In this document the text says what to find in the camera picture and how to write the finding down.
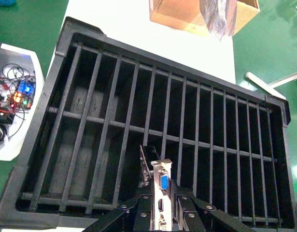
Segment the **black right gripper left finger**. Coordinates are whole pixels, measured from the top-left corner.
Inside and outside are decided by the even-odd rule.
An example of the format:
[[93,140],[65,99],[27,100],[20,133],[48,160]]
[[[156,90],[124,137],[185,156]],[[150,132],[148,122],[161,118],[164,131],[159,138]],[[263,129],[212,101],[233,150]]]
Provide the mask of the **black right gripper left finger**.
[[139,188],[135,196],[84,229],[85,232],[151,232],[153,191]]

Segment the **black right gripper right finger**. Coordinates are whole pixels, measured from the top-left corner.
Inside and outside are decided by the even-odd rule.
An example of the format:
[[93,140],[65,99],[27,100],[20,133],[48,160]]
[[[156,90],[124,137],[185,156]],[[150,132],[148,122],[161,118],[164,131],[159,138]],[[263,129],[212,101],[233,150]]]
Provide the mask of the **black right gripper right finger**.
[[174,219],[179,229],[191,232],[252,232],[253,229],[199,198],[191,189],[172,187]]

